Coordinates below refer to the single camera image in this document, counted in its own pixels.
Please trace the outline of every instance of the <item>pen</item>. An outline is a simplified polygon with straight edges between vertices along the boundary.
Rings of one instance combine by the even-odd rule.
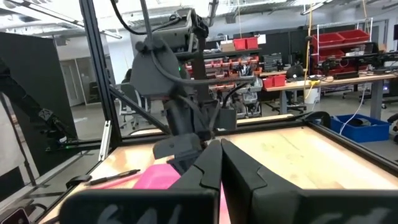
[[[116,179],[120,179],[120,178],[123,178],[123,177],[128,177],[130,175],[134,175],[134,174],[138,173],[139,171],[140,171],[139,169],[126,171],[126,172],[123,172],[123,173],[120,173],[120,174],[116,174],[116,175],[113,175],[113,176],[110,176],[110,177],[103,177],[103,178],[99,178],[99,179],[96,179],[96,180],[92,180],[90,182],[87,182],[85,185],[86,186],[93,186],[93,185],[97,185],[97,184],[103,184],[103,183],[108,182],[110,180],[116,180]]]

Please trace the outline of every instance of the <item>ceiling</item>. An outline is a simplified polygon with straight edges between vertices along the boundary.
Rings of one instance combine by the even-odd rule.
[[[64,36],[74,37],[84,34],[83,29],[77,29],[68,23],[54,19],[42,13],[36,12],[23,6],[10,4],[10,0],[0,0],[0,31],[18,34],[39,36]],[[66,16],[73,21],[82,21],[79,0],[11,0],[16,2],[30,1],[46,10],[51,10]],[[323,0],[218,0],[215,11],[216,17],[225,17],[227,23],[234,23],[236,16],[254,13],[272,14],[275,11],[290,10],[294,13],[303,11],[303,5],[310,2],[321,2]],[[147,7],[153,25],[159,25],[168,21],[169,16],[177,9],[193,7],[202,17],[209,16],[213,0],[147,0]],[[391,5],[398,0],[366,0],[367,5]],[[110,0],[94,0],[96,15],[100,29],[116,30],[122,28],[114,16]],[[334,0],[323,9],[335,7],[336,5],[349,5],[355,7],[362,4],[362,0]],[[142,27],[143,16],[139,0],[119,0],[118,9],[123,19],[131,27]]]

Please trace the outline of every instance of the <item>blue crate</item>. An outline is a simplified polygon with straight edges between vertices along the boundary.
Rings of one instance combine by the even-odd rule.
[[[335,116],[337,119],[331,119],[331,129],[339,133],[342,125],[352,116],[353,114]],[[389,139],[389,123],[360,114],[355,115],[354,118],[364,118],[371,123],[371,126],[354,127],[347,124],[342,135],[356,142],[385,141]]]

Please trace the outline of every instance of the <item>floor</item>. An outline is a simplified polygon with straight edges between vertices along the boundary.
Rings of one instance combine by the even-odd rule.
[[[334,93],[332,95],[323,96],[321,101],[314,107],[314,111],[327,111],[332,115],[339,114],[352,114],[354,113],[359,102],[357,98],[347,98],[342,100],[342,93]],[[365,102],[359,110],[360,114],[369,115],[370,112],[370,101]],[[159,102],[154,102],[152,108],[155,113],[154,116],[165,122],[165,118],[161,115],[162,105]],[[308,105],[308,110],[312,109],[312,105]],[[263,105],[262,106],[263,116],[276,115],[276,111]],[[100,138],[104,126],[104,117],[100,104],[88,105],[88,106],[75,106],[72,108],[73,117],[75,119],[76,130],[80,139],[93,139]],[[387,109],[382,110],[382,120],[386,120],[391,115],[398,113],[398,104],[388,105]],[[145,122],[140,122],[140,128],[146,128]],[[126,127],[122,130],[124,136],[128,135],[132,131],[131,127]],[[398,160],[398,153],[395,154],[392,148],[397,147],[392,141],[386,142],[371,142],[365,144],[374,150],[378,150],[379,153],[395,157]],[[53,203],[57,196],[45,195],[47,193],[56,193],[66,190],[65,182],[70,180],[72,177],[87,173],[98,160],[98,151],[89,151],[77,159],[72,165],[57,174],[54,178],[50,179],[46,184],[48,187],[39,188],[35,190],[30,197],[34,198],[36,203],[42,203],[45,206],[49,206]],[[38,209],[31,215],[31,218],[35,218],[40,215],[41,210]]]

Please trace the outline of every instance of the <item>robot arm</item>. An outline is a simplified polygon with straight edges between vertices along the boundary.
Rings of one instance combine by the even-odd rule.
[[[0,92],[3,92],[12,103],[17,105],[30,118],[35,129],[52,141],[51,146],[77,139],[75,134],[67,131],[64,124],[52,111],[41,107],[23,87],[11,77],[10,68],[0,58]]]

